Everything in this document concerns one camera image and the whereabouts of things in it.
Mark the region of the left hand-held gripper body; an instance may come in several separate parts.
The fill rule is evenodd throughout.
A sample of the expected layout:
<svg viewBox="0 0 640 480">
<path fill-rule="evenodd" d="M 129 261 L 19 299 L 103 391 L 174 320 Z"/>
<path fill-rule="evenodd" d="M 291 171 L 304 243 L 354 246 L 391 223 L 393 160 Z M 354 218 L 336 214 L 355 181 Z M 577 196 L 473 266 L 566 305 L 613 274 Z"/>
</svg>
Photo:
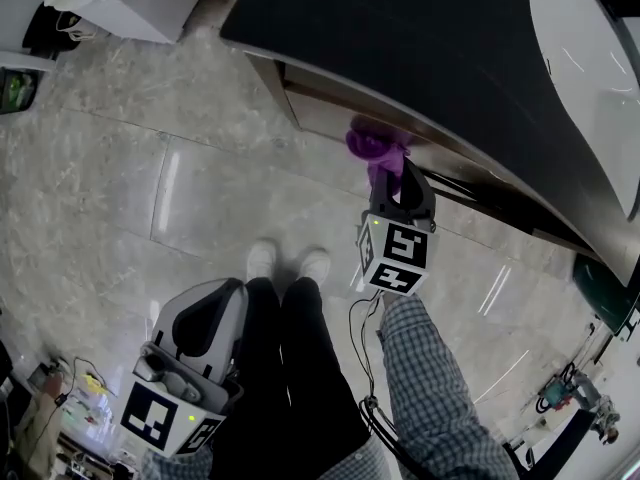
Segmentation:
<svg viewBox="0 0 640 480">
<path fill-rule="evenodd" d="M 215 383 L 151 342 L 142 345 L 123 389 L 121 427 L 165 458 L 198 452 L 244 394 L 232 375 Z"/>
</svg>

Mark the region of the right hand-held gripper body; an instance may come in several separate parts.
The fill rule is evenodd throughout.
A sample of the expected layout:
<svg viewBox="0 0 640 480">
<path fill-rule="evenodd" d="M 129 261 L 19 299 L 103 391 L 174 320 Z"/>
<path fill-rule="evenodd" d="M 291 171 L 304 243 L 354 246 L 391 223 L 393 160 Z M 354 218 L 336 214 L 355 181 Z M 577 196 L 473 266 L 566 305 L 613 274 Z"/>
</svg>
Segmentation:
<svg viewBox="0 0 640 480">
<path fill-rule="evenodd" d="M 414 294 L 429 276 L 438 243 L 435 203 L 404 209 L 397 202 L 372 202 L 362 215 L 355 245 L 356 290 Z"/>
</svg>

